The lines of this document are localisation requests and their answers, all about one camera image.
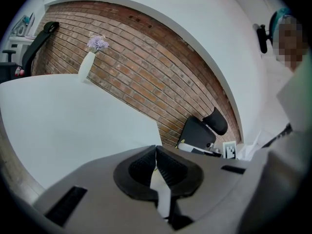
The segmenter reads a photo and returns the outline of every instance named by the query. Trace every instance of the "person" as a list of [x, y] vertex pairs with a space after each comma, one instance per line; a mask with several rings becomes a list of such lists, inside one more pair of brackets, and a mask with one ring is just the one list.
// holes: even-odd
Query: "person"
[[289, 8], [282, 8], [272, 16], [270, 32], [276, 59], [295, 72], [308, 51], [308, 38], [302, 24]]

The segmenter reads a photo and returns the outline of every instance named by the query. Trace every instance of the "lavender flowers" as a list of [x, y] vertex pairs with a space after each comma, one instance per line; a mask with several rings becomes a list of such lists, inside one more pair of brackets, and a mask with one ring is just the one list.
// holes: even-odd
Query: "lavender flowers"
[[104, 41], [105, 36], [91, 36], [88, 42], [88, 47], [90, 47], [90, 51], [93, 53], [97, 53], [102, 49], [107, 49], [109, 44]]

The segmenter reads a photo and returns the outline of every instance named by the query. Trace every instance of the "black office chair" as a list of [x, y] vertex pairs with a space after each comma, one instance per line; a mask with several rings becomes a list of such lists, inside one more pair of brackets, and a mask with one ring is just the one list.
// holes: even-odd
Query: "black office chair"
[[[24, 76], [22, 77], [31, 76], [31, 66], [36, 53], [58, 27], [59, 23], [56, 21], [50, 21], [46, 23], [43, 30], [37, 35], [33, 43], [27, 48], [22, 58], [21, 68], [25, 72]], [[15, 71], [19, 65], [17, 65], [15, 62], [12, 62], [12, 54], [15, 54], [16, 51], [3, 50], [3, 53], [8, 54], [8, 62], [0, 62], [0, 83], [21, 78], [21, 76], [15, 77]]]
[[210, 147], [211, 144], [215, 143], [216, 136], [206, 125], [218, 135], [224, 135], [228, 130], [226, 119], [217, 108], [214, 108], [213, 113], [203, 118], [203, 121], [195, 116], [190, 116], [184, 124], [177, 143], [184, 142], [201, 149]]

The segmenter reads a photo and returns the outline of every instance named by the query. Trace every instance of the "white desk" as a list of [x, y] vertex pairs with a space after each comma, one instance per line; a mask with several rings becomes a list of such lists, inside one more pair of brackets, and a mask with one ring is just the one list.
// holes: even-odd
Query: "white desk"
[[93, 159], [161, 145], [153, 119], [77, 75], [2, 83], [0, 109], [14, 151], [44, 188]]
[[[21, 65], [21, 60], [25, 54], [28, 46], [33, 43], [33, 39], [28, 39], [25, 37], [9, 37], [9, 40], [5, 46], [5, 49], [15, 50], [16, 54], [12, 55], [12, 62], [16, 62]], [[2, 54], [2, 61], [7, 61], [7, 54]]]

